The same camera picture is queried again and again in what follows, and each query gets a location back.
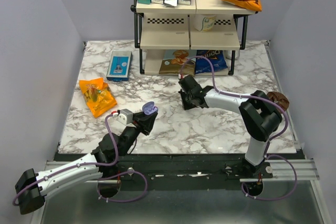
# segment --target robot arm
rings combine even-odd
[[[127,155],[127,151],[140,133],[150,134],[156,116],[157,107],[154,106],[154,102],[144,105],[143,111],[139,113],[132,113],[129,110],[118,111],[117,121],[126,125],[120,135],[112,133],[117,143],[119,156]],[[78,160],[38,173],[35,173],[33,169],[25,171],[15,185],[17,193],[39,180],[40,182],[18,196],[20,213],[24,215],[37,210],[44,205],[47,199],[76,184],[118,174],[118,168],[115,166],[104,165],[114,163],[115,160],[114,145],[110,135],[106,134],[95,150]]]
[[[269,146],[269,137],[282,121],[277,109],[256,99],[246,99],[242,96],[252,95],[266,98],[262,91],[253,94],[236,94],[237,97],[219,94],[213,87],[202,88],[192,76],[186,76],[179,81],[183,109],[196,107],[219,108],[233,111],[242,115],[248,133],[251,135],[249,147],[244,162],[247,162],[251,173],[263,163],[264,155]]]

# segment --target brown object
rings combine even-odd
[[[289,101],[284,94],[279,92],[268,92],[267,97],[270,101],[279,105],[284,111],[287,111],[289,107]]]
[[[159,74],[179,73],[182,65],[188,61],[188,50],[167,50],[162,60]],[[182,70],[182,74],[195,75],[195,60],[190,60]]]

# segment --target shelf rack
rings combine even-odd
[[[230,70],[215,74],[233,75],[236,50],[245,49],[248,16],[257,13],[221,0],[192,0],[191,5],[175,8],[140,4],[134,0],[131,11],[134,13],[134,46],[139,49],[141,74],[158,74],[165,49],[212,49],[232,51]],[[215,27],[207,33],[197,31],[191,25],[195,14],[217,14]],[[241,43],[237,35],[239,18],[243,18]],[[143,49],[148,49],[146,61],[151,62],[145,69]]]

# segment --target cup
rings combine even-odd
[[[215,14],[203,15],[203,14],[196,14],[194,18],[194,27],[196,30],[201,32],[210,31],[216,22]]]

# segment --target wooden shelf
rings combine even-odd
[[[247,10],[222,0],[196,0],[197,14],[255,14],[255,11]]]
[[[193,26],[191,15],[191,49],[203,50],[238,50],[240,48],[233,15],[218,15],[211,31],[202,33]]]
[[[189,49],[188,15],[144,14],[141,49]]]
[[[195,14],[196,2],[191,0],[191,5],[177,5],[177,7],[169,7],[160,4],[140,4],[136,3],[136,11],[138,13],[166,13],[166,14]]]
[[[164,57],[165,50],[147,50],[146,52],[146,61],[145,61],[145,74],[150,76],[156,76],[159,74],[161,63]],[[178,73],[165,74],[167,76],[177,76]],[[228,69],[224,69],[218,72],[215,72],[216,76],[226,76],[228,75]],[[211,73],[199,73],[197,76],[211,76]]]

